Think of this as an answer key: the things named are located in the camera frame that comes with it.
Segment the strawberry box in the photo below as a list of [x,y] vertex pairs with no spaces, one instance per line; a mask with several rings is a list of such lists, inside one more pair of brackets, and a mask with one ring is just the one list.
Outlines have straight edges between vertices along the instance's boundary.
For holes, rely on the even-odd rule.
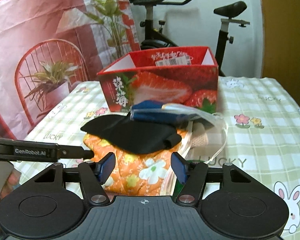
[[216,111],[218,65],[209,47],[130,52],[98,73],[112,112],[129,112],[144,100]]

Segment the black saddle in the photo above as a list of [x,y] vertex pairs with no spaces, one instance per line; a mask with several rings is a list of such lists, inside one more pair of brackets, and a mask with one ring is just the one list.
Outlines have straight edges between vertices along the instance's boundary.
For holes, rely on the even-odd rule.
[[243,1],[235,2],[233,4],[229,4],[223,7],[216,8],[213,13],[234,18],[240,15],[245,9],[247,8],[247,5]]

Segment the green checkered tablecloth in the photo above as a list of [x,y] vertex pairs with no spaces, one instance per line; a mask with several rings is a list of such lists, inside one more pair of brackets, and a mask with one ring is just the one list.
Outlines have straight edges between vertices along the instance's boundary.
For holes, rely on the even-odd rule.
[[[225,149],[210,162],[219,167],[231,162],[281,196],[290,217],[282,237],[300,240],[300,108],[274,79],[220,77],[218,112],[229,124]],[[71,92],[26,140],[77,145],[84,132],[80,127],[108,106],[98,82],[84,82]],[[65,167],[75,160],[60,160]],[[14,163],[22,172],[21,184],[42,171],[48,163]],[[79,196],[77,184],[67,188]],[[218,189],[207,186],[205,196]]]

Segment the orange floral fabric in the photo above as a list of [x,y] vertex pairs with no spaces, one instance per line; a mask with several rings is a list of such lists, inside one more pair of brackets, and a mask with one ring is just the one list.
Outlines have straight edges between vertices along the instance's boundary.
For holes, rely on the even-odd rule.
[[[186,131],[178,130],[184,138]],[[154,196],[159,195],[165,174],[170,167],[172,152],[178,151],[181,143],[170,150],[151,154],[135,155],[112,146],[107,140],[86,134],[84,144],[94,152],[91,160],[98,162],[109,152],[116,156],[113,172],[103,185],[106,191],[124,195]]]

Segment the plaid pattern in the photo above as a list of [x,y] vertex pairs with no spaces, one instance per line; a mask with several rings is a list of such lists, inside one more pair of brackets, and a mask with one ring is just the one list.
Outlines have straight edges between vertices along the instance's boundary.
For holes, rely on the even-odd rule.
[[[285,228],[282,237],[300,240],[300,202],[293,202],[296,195],[290,195],[300,185],[300,107],[276,80],[269,78],[220,77],[218,91],[217,111],[229,124],[228,140],[210,166],[220,167],[232,162],[271,190],[276,182],[282,182],[290,198],[287,200],[290,213],[295,215],[294,220],[289,218],[287,225],[296,224],[297,228],[295,232],[293,227],[290,231]],[[84,146],[84,132],[80,127],[93,118],[92,115],[85,119],[87,113],[107,108],[98,82],[80,84],[61,104],[66,107],[60,107],[51,118],[45,117],[26,140]],[[76,163],[75,160],[60,161],[66,167]],[[22,184],[42,171],[47,163],[14,165],[23,173]],[[69,185],[68,189],[81,196],[78,185]],[[218,185],[207,185],[204,196],[216,189]]]

